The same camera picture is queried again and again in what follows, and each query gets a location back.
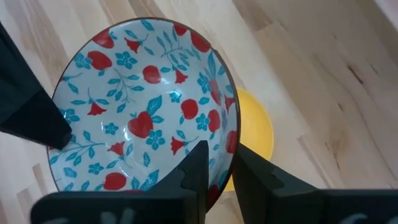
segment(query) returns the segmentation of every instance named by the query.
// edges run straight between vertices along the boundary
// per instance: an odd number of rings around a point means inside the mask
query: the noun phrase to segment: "blue flower print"
[[[124,65],[127,69],[132,69],[132,65],[137,63],[137,60],[133,58],[129,52],[125,51],[123,53],[116,53],[116,62],[118,65]]]
[[[90,65],[92,63],[92,59],[84,57],[82,53],[76,54],[76,56],[73,58],[73,61],[78,68],[91,68]]]
[[[88,172],[98,175],[100,173],[101,170],[103,170],[104,167],[101,166],[101,164],[99,162],[97,162],[96,164],[92,164],[92,165],[88,165]]]
[[[149,138],[146,141],[146,144],[152,145],[153,150],[157,150],[159,145],[165,144],[164,138],[162,138],[162,131],[150,131]]]
[[[72,122],[77,122],[80,120],[80,118],[75,115],[75,110],[74,109],[67,109],[67,110],[61,110],[60,112],[62,116],[65,118],[65,120],[68,122],[68,124]]]
[[[199,117],[196,118],[198,123],[197,129],[207,131],[207,124],[209,124],[210,120],[202,113]]]
[[[198,84],[201,86],[201,90],[203,93],[207,93],[208,91],[211,91],[210,88],[210,83],[209,83],[209,78],[206,76],[202,75],[202,73],[199,73],[199,78],[198,78]]]
[[[114,135],[116,131],[119,129],[116,125],[114,125],[113,122],[109,123],[108,125],[105,125],[105,134],[112,134]]]
[[[172,99],[172,103],[179,103],[181,98],[181,93],[173,91],[170,93],[170,98]]]

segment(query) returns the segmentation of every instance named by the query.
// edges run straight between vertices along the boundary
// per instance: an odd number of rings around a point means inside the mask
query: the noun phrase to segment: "red fruit print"
[[[87,57],[92,60],[91,65],[97,70],[104,70],[112,67],[112,61],[105,54],[94,50],[87,53]]]
[[[148,65],[146,66],[142,74],[144,75],[144,80],[150,84],[160,83],[162,77],[160,77],[159,69],[156,66]]]
[[[148,137],[149,132],[154,128],[154,123],[152,122],[152,118],[149,113],[143,111],[139,113],[137,118],[131,119],[128,122],[127,127],[135,136],[146,138]]]
[[[99,34],[95,35],[95,37],[93,37],[93,41],[107,49],[111,49],[114,46],[113,39],[109,35],[109,28],[102,30]]]
[[[198,114],[198,104],[193,99],[187,99],[182,102],[181,110],[185,119],[193,119]]]
[[[210,208],[217,199],[220,190],[217,185],[212,185],[207,191],[207,207]]]
[[[210,80],[210,87],[211,87],[211,92],[210,92],[211,97],[219,106],[221,106],[220,89],[218,88],[217,81],[214,79]]]
[[[131,194],[139,194],[139,193],[142,193],[142,192],[144,192],[143,190],[123,190],[123,192],[125,192],[125,193],[131,193]]]
[[[181,26],[180,24],[174,24],[174,29],[177,35],[182,36],[186,33],[187,29],[184,26]]]
[[[235,153],[236,141],[237,141],[236,131],[230,131],[226,137],[226,151],[228,153],[232,153],[232,154]]]
[[[205,53],[210,49],[210,44],[195,32],[191,32],[191,41],[200,52]]]
[[[104,189],[119,190],[122,189],[127,182],[127,178],[118,172],[113,172],[105,177]]]
[[[209,130],[215,132],[220,128],[220,115],[217,110],[211,110],[207,115],[209,118]]]

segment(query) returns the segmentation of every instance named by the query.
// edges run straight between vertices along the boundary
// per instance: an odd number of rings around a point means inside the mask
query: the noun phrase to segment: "black plastic piece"
[[[200,141],[189,155],[147,192],[59,192],[40,199],[32,224],[175,223],[204,224],[208,188],[208,145]]]
[[[398,190],[317,189],[242,144],[236,153],[233,179],[245,224],[398,223]]]
[[[0,24],[0,131],[62,149],[71,128]]]

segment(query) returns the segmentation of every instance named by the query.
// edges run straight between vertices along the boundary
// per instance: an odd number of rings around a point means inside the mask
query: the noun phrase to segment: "light wood surface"
[[[75,52],[105,27],[142,16],[182,22],[269,112],[273,163],[319,188],[393,188],[398,40],[375,26],[373,7],[383,1],[0,0],[0,21],[50,95]],[[32,204],[56,191],[45,148],[0,133],[0,170],[0,223],[28,223]],[[206,222],[243,223],[234,192]]]

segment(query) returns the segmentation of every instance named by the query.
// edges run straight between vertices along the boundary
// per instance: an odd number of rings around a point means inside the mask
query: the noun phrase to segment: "bowl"
[[[183,24],[138,18],[101,31],[53,95],[73,134],[48,151],[57,188],[149,190],[207,140],[215,202],[238,144],[236,95],[219,53]]]

